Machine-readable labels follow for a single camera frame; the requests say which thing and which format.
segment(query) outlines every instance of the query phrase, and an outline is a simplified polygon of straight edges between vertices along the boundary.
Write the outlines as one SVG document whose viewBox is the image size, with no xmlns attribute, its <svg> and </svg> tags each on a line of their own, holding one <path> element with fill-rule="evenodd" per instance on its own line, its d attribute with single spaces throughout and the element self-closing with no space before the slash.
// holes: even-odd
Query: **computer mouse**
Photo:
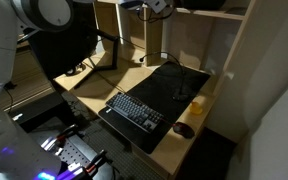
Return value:
<svg viewBox="0 0 288 180">
<path fill-rule="evenodd" d="M 186 139 L 191 139 L 194 137 L 194 130 L 187 124 L 182 122 L 176 122 L 173 124 L 173 131 L 177 134 L 182 135 Z"/>
</svg>

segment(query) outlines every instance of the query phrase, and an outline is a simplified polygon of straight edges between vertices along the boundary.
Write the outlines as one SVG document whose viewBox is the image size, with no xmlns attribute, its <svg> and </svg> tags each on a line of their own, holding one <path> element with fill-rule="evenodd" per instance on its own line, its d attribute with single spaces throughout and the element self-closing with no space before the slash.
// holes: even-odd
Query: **mouse pad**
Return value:
<svg viewBox="0 0 288 180">
<path fill-rule="evenodd" d="M 163 114 L 168 122 L 174 123 L 209 77 L 206 73 L 166 62 L 127 93 Z M 181 94 L 188 95 L 188 99 L 181 102 L 173 100 L 175 91 L 179 89 Z M 171 128 L 168 123 L 161 121 L 154 131 L 148 134 L 123 116 L 109 111 L 108 107 L 102 109 L 99 116 L 148 154 L 152 153 Z"/>
</svg>

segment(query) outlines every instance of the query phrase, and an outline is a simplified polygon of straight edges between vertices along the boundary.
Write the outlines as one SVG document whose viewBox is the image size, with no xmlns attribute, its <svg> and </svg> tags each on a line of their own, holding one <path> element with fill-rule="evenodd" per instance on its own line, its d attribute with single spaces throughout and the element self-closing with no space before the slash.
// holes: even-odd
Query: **desk surface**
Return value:
<svg viewBox="0 0 288 180">
<path fill-rule="evenodd" d="M 103 63 L 110 60 L 110 56 L 105 53 L 100 53 L 94 57 L 93 60 L 98 60 Z M 148 77 L 158 66 L 141 67 L 141 64 L 135 64 L 130 61 L 118 59 L 118 69 L 111 71 L 99 72 L 109 81 L 121 87 L 124 91 L 130 90 L 136 84 Z M 108 84 L 98 73 L 94 73 L 84 84 L 78 89 L 73 89 L 83 77 L 87 75 L 92 69 L 86 66 L 84 71 L 71 77 L 65 75 L 59 76 L 55 81 L 64 87 L 71 94 L 76 96 L 82 103 L 84 103 L 90 110 L 98 113 L 105 107 L 105 102 L 115 95 L 118 90 Z M 195 137 L 192 139 L 184 139 L 182 136 L 175 134 L 173 130 L 169 130 L 161 142 L 157 145 L 155 150 L 148 154 L 147 157 L 161 166 L 170 174 L 175 174 L 184 160 L 188 150 L 194 143 L 196 137 L 204 127 L 205 118 L 210 111 L 214 97 L 200 92 L 193 100 L 198 102 L 203 107 L 203 113 L 194 115 L 189 112 L 189 108 L 183 112 L 178 121 L 184 122 L 191 126 L 195 131 Z"/>
</svg>

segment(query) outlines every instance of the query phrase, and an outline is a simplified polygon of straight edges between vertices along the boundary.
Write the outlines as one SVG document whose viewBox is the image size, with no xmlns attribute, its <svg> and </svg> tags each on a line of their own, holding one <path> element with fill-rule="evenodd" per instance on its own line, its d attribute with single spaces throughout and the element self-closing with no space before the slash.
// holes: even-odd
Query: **computer monitor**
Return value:
<svg viewBox="0 0 288 180">
<path fill-rule="evenodd" d="M 93 4 L 74 3 L 72 25 L 61 32 L 39 31 L 28 39 L 48 79 L 75 68 L 95 50 L 98 42 Z"/>
</svg>

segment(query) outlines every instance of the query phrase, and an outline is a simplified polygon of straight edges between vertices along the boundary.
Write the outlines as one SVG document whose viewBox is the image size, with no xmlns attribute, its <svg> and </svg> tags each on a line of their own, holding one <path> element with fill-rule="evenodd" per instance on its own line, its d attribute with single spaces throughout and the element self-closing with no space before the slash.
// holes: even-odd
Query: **blue light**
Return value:
<svg viewBox="0 0 288 180">
<path fill-rule="evenodd" d="M 49 175 L 45 172 L 41 172 L 37 175 L 38 179 L 40 180 L 55 180 L 55 177 L 52 175 Z"/>
</svg>

